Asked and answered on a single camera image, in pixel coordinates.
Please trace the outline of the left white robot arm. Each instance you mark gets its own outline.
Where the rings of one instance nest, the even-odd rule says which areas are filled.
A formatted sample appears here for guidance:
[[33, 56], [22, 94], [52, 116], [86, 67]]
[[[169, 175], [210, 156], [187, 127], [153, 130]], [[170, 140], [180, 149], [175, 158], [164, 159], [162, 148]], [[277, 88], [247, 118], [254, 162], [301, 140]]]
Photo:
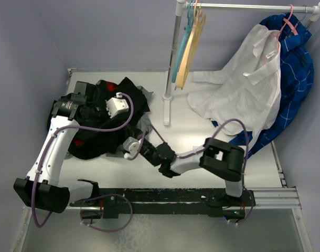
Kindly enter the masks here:
[[95, 88], [82, 83], [74, 92], [53, 103], [48, 134], [39, 156], [25, 178], [17, 178], [14, 190], [26, 206], [62, 213], [73, 202], [83, 200], [94, 206], [100, 200], [95, 181], [77, 179], [70, 185], [60, 185], [60, 172], [70, 143], [79, 130], [86, 106], [94, 101]]

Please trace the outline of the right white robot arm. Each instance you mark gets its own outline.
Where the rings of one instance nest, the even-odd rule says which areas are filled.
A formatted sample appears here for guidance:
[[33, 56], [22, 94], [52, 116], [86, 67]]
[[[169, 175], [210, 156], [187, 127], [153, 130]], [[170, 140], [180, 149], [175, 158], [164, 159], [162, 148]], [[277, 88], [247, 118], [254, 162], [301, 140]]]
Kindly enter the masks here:
[[166, 142], [155, 147], [145, 140], [140, 155], [168, 178], [204, 169], [225, 181], [225, 198], [230, 205], [238, 205], [244, 199], [243, 167], [246, 152], [237, 145], [206, 138], [202, 146], [177, 154]]

